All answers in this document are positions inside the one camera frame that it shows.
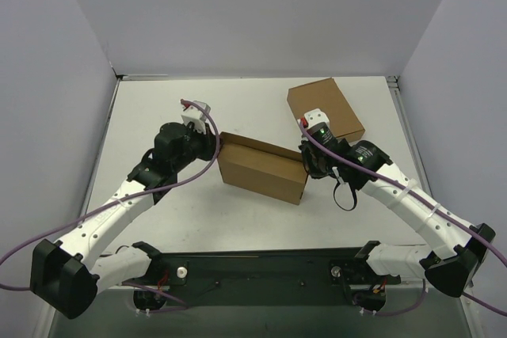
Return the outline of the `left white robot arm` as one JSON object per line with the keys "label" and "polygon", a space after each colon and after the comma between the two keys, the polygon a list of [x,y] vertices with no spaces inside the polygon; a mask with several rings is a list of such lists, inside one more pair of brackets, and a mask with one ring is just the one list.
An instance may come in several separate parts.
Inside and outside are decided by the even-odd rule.
{"label": "left white robot arm", "polygon": [[162,125],[153,148],[104,205],[56,241],[44,239],[36,245],[30,291],[69,319],[83,314],[102,289],[112,286],[105,275],[93,271],[105,248],[180,185],[180,171],[195,160],[212,164],[218,152],[219,130],[211,120]]}

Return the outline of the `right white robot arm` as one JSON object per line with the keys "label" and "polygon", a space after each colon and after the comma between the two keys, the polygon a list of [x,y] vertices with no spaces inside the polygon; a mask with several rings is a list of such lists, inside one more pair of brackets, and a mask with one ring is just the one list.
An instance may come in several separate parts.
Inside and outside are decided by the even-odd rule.
{"label": "right white robot arm", "polygon": [[491,227],[473,226],[447,211],[372,142],[351,146],[318,123],[304,130],[299,148],[311,177],[332,177],[353,194],[376,199],[423,239],[411,246],[375,243],[365,253],[374,273],[425,279],[454,298],[463,294],[495,237]]}

